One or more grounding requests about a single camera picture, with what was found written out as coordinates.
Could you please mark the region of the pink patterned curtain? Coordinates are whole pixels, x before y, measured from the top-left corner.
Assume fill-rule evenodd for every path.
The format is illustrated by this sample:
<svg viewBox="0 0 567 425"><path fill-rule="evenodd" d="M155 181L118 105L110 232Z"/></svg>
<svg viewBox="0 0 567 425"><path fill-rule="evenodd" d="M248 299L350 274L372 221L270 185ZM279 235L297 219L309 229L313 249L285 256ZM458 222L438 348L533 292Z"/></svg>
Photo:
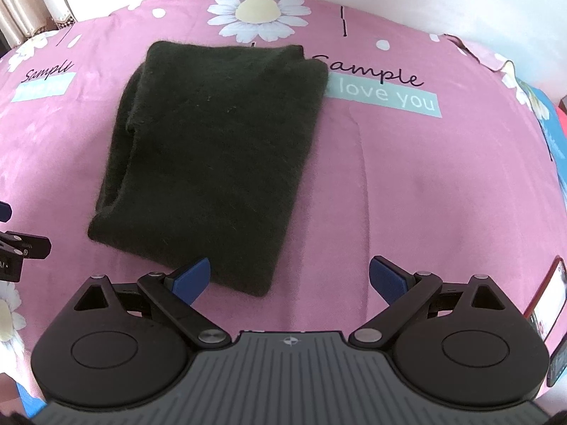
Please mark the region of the pink patterned curtain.
<svg viewBox="0 0 567 425"><path fill-rule="evenodd" d="M67 0L1 0L1 40L8 48L76 21Z"/></svg>

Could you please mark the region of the red smartphone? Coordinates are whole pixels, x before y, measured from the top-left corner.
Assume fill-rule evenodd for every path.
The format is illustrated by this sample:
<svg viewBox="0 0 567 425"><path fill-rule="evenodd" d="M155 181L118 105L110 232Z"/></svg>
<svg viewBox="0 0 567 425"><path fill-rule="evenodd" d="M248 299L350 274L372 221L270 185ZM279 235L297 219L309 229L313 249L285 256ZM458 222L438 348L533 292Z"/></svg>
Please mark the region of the red smartphone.
<svg viewBox="0 0 567 425"><path fill-rule="evenodd" d="M549 390L566 370L566 265L560 256L552 261L524 316L549 351Z"/></svg>

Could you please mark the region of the blue floral pillow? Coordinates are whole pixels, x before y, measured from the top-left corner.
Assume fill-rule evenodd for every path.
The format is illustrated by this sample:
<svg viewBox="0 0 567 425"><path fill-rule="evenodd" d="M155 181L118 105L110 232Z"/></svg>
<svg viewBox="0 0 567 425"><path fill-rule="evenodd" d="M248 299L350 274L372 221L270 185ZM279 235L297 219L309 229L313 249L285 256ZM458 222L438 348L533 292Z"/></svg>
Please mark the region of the blue floral pillow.
<svg viewBox="0 0 567 425"><path fill-rule="evenodd" d="M566 135L555 105L543 91L530 86L516 76L514 63L500 54L494 54L497 71L503 75L504 85L511 88L520 104L525 104L535 115L544 135L563 193L566 193Z"/></svg>

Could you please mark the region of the pink floral bed sheet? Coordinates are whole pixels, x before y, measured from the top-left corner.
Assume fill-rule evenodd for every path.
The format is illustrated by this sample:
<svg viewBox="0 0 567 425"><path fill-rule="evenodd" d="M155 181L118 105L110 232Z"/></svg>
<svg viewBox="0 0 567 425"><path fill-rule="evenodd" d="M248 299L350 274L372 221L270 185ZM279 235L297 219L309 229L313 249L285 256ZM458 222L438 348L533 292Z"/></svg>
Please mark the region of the pink floral bed sheet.
<svg viewBox="0 0 567 425"><path fill-rule="evenodd" d="M275 0L280 17L252 35L240 1L146 0L2 58L8 229L53 245L1 288L1 371L29 392L31 350L85 279L155 268L86 229L120 96L157 40L300 44L343 81L319 117L269 293L212 285L197 300L229 332L355 329L383 307L368 281L377 254L452 282L487 274L525 309L565 255L555 163L510 66L492 71L448 36L321 0Z"/></svg>

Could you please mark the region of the black knit sweater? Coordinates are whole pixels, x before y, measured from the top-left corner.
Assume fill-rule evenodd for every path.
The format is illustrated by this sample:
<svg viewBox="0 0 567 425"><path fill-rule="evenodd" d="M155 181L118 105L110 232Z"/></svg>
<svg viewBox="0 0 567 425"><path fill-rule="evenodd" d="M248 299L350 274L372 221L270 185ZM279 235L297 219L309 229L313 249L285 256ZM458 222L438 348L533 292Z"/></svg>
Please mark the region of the black knit sweater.
<svg viewBox="0 0 567 425"><path fill-rule="evenodd" d="M266 295L328 67L300 45L153 43L121 96L88 237Z"/></svg>

